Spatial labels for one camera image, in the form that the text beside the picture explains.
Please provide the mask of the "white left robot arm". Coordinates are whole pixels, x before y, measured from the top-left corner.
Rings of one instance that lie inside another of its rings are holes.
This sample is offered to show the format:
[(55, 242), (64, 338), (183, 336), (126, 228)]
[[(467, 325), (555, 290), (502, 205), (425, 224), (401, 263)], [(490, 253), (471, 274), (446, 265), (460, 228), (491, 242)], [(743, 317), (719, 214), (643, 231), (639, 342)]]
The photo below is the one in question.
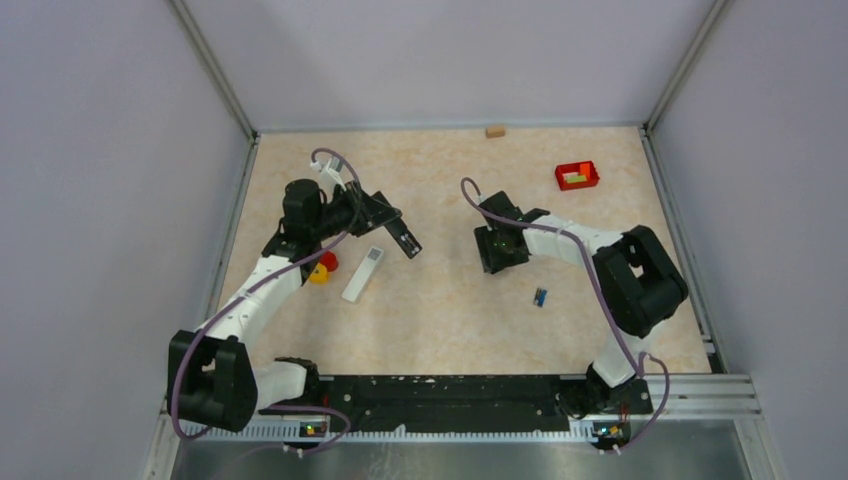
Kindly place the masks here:
[(256, 411), (281, 401), (297, 413), (314, 410), (321, 397), (315, 365), (283, 358), (255, 368), (251, 347), (319, 265), (324, 241), (384, 228), (408, 258), (422, 250), (401, 210), (355, 180), (335, 186), (330, 196), (314, 180), (294, 180), (282, 208), (277, 230), (240, 289), (197, 330), (180, 330), (170, 340), (167, 412), (175, 426), (190, 421), (239, 432)]

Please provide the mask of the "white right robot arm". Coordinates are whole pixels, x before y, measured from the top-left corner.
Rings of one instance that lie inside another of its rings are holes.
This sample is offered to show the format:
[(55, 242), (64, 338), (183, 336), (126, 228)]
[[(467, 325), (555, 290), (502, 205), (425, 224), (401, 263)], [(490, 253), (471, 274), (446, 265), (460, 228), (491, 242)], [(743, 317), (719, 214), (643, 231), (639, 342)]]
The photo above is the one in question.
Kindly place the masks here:
[(533, 256), (585, 268), (610, 333), (561, 407), (576, 415), (614, 411), (644, 373), (654, 330), (689, 296), (655, 232), (643, 225), (624, 232), (599, 230), (544, 209), (522, 212), (505, 192), (474, 207), (486, 221), (474, 230), (486, 273), (525, 264)]

